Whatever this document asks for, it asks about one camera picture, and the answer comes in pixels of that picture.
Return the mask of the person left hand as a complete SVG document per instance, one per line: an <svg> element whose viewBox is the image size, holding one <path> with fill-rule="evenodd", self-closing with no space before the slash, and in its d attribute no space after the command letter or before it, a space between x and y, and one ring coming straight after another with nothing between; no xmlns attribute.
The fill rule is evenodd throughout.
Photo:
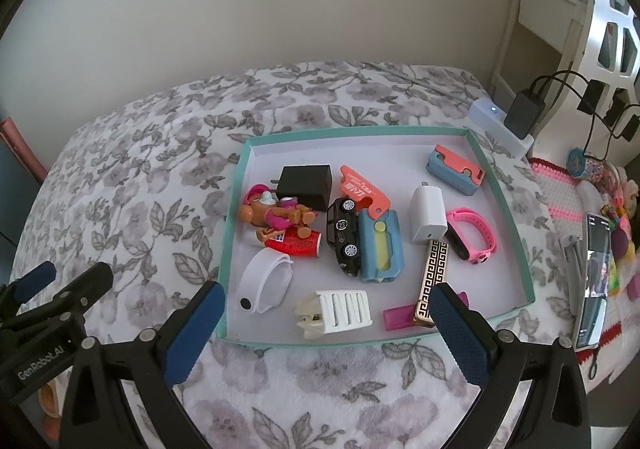
<svg viewBox="0 0 640 449"><path fill-rule="evenodd" d="M58 441L61 430L61 411L58 393L53 381L44 384L37 393L38 403L43 411L43 430L48 440Z"/></svg>

